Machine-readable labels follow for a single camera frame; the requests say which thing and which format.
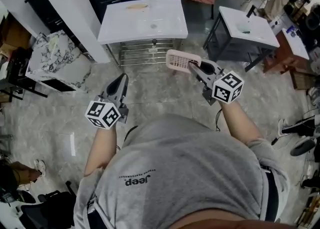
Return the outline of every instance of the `pink plastic basket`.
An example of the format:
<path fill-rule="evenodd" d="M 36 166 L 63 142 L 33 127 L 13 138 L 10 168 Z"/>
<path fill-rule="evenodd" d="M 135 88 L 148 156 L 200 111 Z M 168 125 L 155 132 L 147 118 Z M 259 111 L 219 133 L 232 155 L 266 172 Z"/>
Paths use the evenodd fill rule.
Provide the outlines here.
<path fill-rule="evenodd" d="M 168 68 L 190 74 L 188 69 L 189 62 L 196 63 L 200 66 L 201 57 L 175 49 L 169 49 L 165 56 L 165 63 Z"/>

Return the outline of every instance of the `cable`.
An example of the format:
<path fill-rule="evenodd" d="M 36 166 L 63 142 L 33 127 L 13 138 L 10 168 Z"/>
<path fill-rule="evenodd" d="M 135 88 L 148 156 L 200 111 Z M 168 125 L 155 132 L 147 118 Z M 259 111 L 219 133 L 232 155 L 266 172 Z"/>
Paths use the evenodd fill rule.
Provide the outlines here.
<path fill-rule="evenodd" d="M 286 142 L 286 144 L 285 144 L 284 146 L 282 146 L 282 147 L 280 147 L 280 148 L 277 148 L 277 149 L 274 149 L 274 150 L 280 150 L 280 149 L 282 149 L 282 148 L 287 147 L 287 145 L 289 144 L 289 142 L 291 141 L 291 139 L 294 137 L 293 133 L 289 133 L 289 134 L 287 134 L 287 135 L 283 135 L 283 136 L 277 137 L 277 141 L 278 141 L 278 139 L 283 138 L 283 137 L 286 137 L 286 136 L 288 136 L 288 135 L 291 135 L 291 138 L 289 139 L 289 141 Z"/>
<path fill-rule="evenodd" d="M 309 110 L 309 111 L 306 111 L 304 114 L 302 114 L 302 116 L 301 116 L 301 124 L 304 125 L 304 126 L 306 126 L 306 127 L 309 128 L 309 129 L 315 130 L 315 129 L 316 129 L 315 127 L 309 127 L 308 125 L 304 124 L 304 115 L 305 115 L 306 113 L 309 113 L 309 112 L 314 111 L 314 110 L 317 110 L 317 109 L 318 109 L 318 108 L 316 107 L 316 108 L 314 108 L 314 109 L 312 109 L 312 110 Z"/>
<path fill-rule="evenodd" d="M 20 185 L 20 186 L 18 187 L 18 189 L 19 189 L 20 187 L 24 187 L 24 190 L 26 190 L 27 192 L 29 192 L 30 189 L 31 189 L 31 182 L 30 182 L 30 183 L 25 183 L 25 184 L 23 184 L 23 185 Z"/>
<path fill-rule="evenodd" d="M 217 113 L 216 113 L 216 116 L 215 116 L 215 131 L 218 131 L 220 132 L 220 128 L 218 127 L 218 120 L 219 120 L 219 117 L 220 117 L 220 114 L 222 112 L 222 109 L 220 109 Z"/>

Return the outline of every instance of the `box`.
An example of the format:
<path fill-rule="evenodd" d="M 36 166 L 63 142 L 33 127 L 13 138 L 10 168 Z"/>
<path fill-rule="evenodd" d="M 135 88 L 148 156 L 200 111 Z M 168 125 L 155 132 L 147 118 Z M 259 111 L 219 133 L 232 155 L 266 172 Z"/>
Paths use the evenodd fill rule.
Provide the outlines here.
<path fill-rule="evenodd" d="M 27 49 L 31 34 L 9 13 L 0 23 L 0 53 L 10 57 L 19 47 Z"/>

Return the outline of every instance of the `bottle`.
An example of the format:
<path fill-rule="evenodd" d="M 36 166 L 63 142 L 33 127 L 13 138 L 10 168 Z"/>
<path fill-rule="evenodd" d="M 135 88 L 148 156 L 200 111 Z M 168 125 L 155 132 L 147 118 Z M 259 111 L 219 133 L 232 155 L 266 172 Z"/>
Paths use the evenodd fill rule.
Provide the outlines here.
<path fill-rule="evenodd" d="M 295 26 L 294 25 L 291 25 L 288 30 L 286 30 L 286 33 L 290 33 L 293 29 L 295 29 Z"/>

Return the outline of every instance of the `shoe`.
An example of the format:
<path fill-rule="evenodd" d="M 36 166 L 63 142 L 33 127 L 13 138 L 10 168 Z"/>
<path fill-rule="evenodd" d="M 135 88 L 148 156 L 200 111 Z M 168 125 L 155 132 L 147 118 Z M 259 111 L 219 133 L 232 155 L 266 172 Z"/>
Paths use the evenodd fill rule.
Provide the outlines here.
<path fill-rule="evenodd" d="M 34 160 L 34 168 L 37 171 L 41 172 L 41 176 L 40 177 L 45 177 L 46 176 L 46 164 L 42 159 Z"/>
<path fill-rule="evenodd" d="M 285 119 L 280 119 L 280 120 L 278 121 L 278 136 L 279 136 L 279 137 L 283 137 L 283 136 L 288 135 L 288 134 L 283 134 L 283 133 L 282 133 L 282 129 L 283 129 L 284 126 L 286 126 L 286 125 L 287 125 L 287 124 L 286 124 Z"/>
<path fill-rule="evenodd" d="M 260 17 L 264 17 L 266 15 L 265 9 L 264 8 L 258 8 L 257 12 L 259 14 Z"/>

